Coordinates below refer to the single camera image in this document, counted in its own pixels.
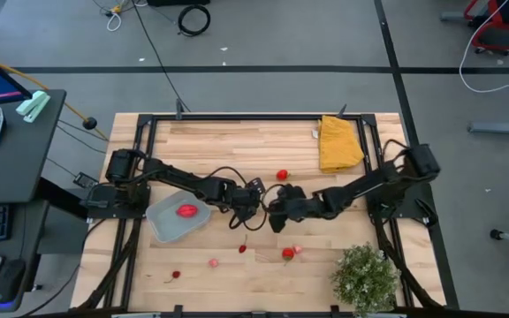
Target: gray tray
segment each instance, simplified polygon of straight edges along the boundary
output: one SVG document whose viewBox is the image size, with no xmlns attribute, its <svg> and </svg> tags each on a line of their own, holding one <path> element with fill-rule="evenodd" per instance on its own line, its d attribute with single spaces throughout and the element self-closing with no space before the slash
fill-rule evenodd
<svg viewBox="0 0 509 318">
<path fill-rule="evenodd" d="M 183 204 L 192 204 L 198 212 L 192 217 L 179 216 L 176 211 Z M 147 219 L 162 243 L 173 242 L 204 225 L 211 216 L 209 207 L 187 191 L 179 191 L 147 208 Z"/>
</svg>

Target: desk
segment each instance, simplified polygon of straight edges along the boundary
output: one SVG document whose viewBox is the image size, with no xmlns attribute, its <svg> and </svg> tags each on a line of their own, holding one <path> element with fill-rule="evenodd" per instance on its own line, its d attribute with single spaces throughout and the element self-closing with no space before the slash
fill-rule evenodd
<svg viewBox="0 0 509 318">
<path fill-rule="evenodd" d="M 0 137 L 0 203 L 12 204 L 12 227 L 11 237 L 0 241 L 0 255 L 6 260 L 21 258 L 26 263 L 26 272 L 18 297 L 12 303 L 0 304 L 0 312 L 17 310 L 23 294 L 32 288 L 40 260 L 37 249 L 49 206 L 86 218 L 85 209 L 78 205 L 77 197 L 41 178 L 66 97 L 64 90 L 50 90 L 47 93 L 50 101 L 32 124 L 25 122 L 15 112 L 19 102 L 1 105 L 5 128 Z"/>
<path fill-rule="evenodd" d="M 398 114 L 375 115 L 383 144 L 388 139 L 405 142 Z M 133 146 L 138 117 L 139 114 L 116 115 L 105 167 L 113 150 Z M 311 134 L 316 126 L 315 120 L 188 121 L 184 115 L 182 121 L 158 124 L 153 157 L 198 175 L 230 165 L 247 180 L 261 177 L 267 187 L 276 183 L 278 170 L 288 169 L 292 175 L 287 181 L 301 186 L 306 193 L 344 185 L 362 176 L 364 163 L 334 175 L 319 171 L 317 140 Z M 148 141 L 148 134 L 143 136 L 141 148 Z M 398 152 L 397 148 L 389 148 L 386 158 Z M 237 179 L 230 172 L 221 171 L 221 176 Z M 177 191 L 160 183 L 150 185 L 151 203 Z M 330 305 L 339 304 L 328 275 L 342 249 L 366 242 L 376 244 L 364 199 L 356 200 L 335 220 L 288 222 L 280 234 L 273 233 L 269 224 L 256 232 L 242 227 L 229 230 L 231 216 L 213 210 L 205 226 L 171 244 L 156 241 L 147 221 L 143 221 L 129 311 L 171 312 L 175 305 L 183 305 L 186 312 L 328 312 Z M 255 226 L 261 220 L 262 214 L 258 214 L 249 223 Z M 71 307 L 87 298 L 110 266 L 117 224 L 117 220 L 107 220 L 88 238 Z M 398 224 L 408 267 L 432 298 L 445 303 L 428 231 L 412 220 L 401 219 Z M 240 254 L 238 248 L 245 235 L 248 248 Z M 285 266 L 281 251 L 292 244 L 303 246 L 304 251 Z M 219 260 L 219 267 L 209 267 L 208 260 L 212 258 Z M 165 284 L 174 270 L 179 270 L 181 277 Z M 119 272 L 114 305 L 120 300 L 124 274 L 124 270 Z M 401 295 L 399 304 L 403 304 Z M 340 308 L 353 310 L 350 305 Z"/>
</svg>

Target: red chair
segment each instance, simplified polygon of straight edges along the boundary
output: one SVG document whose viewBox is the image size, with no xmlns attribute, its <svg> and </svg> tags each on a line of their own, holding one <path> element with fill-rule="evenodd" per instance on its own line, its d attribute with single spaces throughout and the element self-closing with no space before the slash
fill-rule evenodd
<svg viewBox="0 0 509 318">
<path fill-rule="evenodd" d="M 475 16 L 471 15 L 470 11 L 478 1 L 472 0 L 463 12 L 462 17 L 458 17 L 457 14 L 453 13 L 443 13 L 441 20 L 466 20 L 470 27 L 478 29 L 507 0 L 489 0 L 482 13 Z M 492 50 L 505 56 L 509 55 L 509 1 L 490 21 L 481 27 L 473 38 L 472 44 L 476 47 L 476 54 L 485 50 Z"/>
</svg>

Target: table leg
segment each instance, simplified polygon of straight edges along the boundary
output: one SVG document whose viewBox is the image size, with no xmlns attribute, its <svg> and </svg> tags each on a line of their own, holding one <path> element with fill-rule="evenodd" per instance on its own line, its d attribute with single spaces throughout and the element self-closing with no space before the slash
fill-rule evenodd
<svg viewBox="0 0 509 318">
<path fill-rule="evenodd" d="M 46 178 L 39 180 L 36 187 L 36 197 L 49 201 L 50 205 L 77 216 L 84 222 L 87 219 L 87 208 L 80 205 L 80 198 Z"/>
</svg>

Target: gray floor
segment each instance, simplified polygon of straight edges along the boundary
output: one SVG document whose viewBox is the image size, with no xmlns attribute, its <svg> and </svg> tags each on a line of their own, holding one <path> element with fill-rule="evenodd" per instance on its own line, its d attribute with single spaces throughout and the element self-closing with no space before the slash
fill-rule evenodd
<svg viewBox="0 0 509 318">
<path fill-rule="evenodd" d="M 400 66 L 457 67 L 471 33 L 462 25 L 441 23 L 438 13 L 462 10 L 466 3 L 384 0 Z M 389 65 L 369 0 L 213 0 L 212 25 L 198 38 L 177 36 L 160 14 L 140 10 L 166 65 Z M 159 11 L 175 19 L 179 8 Z M 157 65 L 135 12 L 122 18 L 123 26 L 110 33 L 107 19 L 91 0 L 9 0 L 0 14 L 0 61 L 10 66 Z M 509 57 L 471 54 L 466 66 L 509 66 Z M 66 89 L 67 100 L 96 117 L 107 133 L 116 112 L 173 110 L 175 95 L 162 74 L 31 75 L 49 87 Z M 194 111 L 334 111 L 344 103 L 348 111 L 400 111 L 390 74 L 179 73 L 171 78 Z M 509 75 L 467 80 L 489 88 L 508 83 Z M 509 313 L 509 243 L 488 236 L 495 227 L 509 231 L 509 137 L 466 131 L 470 120 L 509 120 L 509 89 L 477 95 L 457 75 L 404 75 L 404 84 L 419 139 L 431 144 L 443 167 L 433 191 L 460 306 Z M 62 119 L 79 122 L 67 110 Z M 95 177 L 104 160 L 61 132 L 49 157 Z M 73 187 L 72 177 L 52 163 L 43 174 L 62 187 Z M 85 225 L 69 222 L 82 236 Z M 46 246 L 52 246 L 52 236 L 46 239 Z M 47 291 L 29 295 L 20 312 L 2 317 L 43 302 L 67 280 L 79 258 L 46 257 L 36 282 Z M 71 295 L 72 285 L 42 312 L 64 311 Z"/>
</svg>

